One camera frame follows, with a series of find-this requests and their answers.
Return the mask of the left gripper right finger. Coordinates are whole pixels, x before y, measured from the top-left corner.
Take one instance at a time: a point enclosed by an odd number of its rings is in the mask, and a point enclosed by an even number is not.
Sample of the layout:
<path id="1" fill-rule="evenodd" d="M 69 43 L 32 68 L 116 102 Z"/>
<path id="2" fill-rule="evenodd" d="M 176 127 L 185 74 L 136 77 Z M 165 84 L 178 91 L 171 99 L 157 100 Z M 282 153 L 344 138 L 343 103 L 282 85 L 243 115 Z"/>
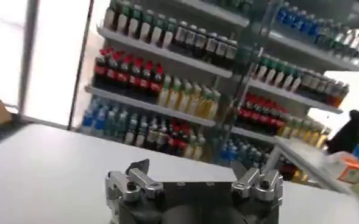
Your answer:
<path id="1" fill-rule="evenodd" d="M 283 177 L 278 170 L 262 172 L 256 167 L 246 169 L 239 161 L 231 161 L 230 166 L 237 178 L 231 184 L 231 192 L 238 198 L 282 201 Z"/>

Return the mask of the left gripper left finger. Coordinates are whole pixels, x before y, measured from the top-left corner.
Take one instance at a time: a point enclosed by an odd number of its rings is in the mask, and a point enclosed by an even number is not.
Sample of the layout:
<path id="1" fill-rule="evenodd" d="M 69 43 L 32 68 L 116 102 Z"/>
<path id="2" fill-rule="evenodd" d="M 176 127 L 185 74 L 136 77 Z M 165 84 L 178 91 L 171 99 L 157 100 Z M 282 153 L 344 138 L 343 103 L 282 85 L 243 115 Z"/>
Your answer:
<path id="1" fill-rule="evenodd" d="M 107 203 L 122 198 L 126 202 L 136 202 L 142 195 L 157 200 L 165 194 L 163 183 L 148 176 L 150 160 L 132 162 L 125 172 L 109 171 L 105 177 Z"/>

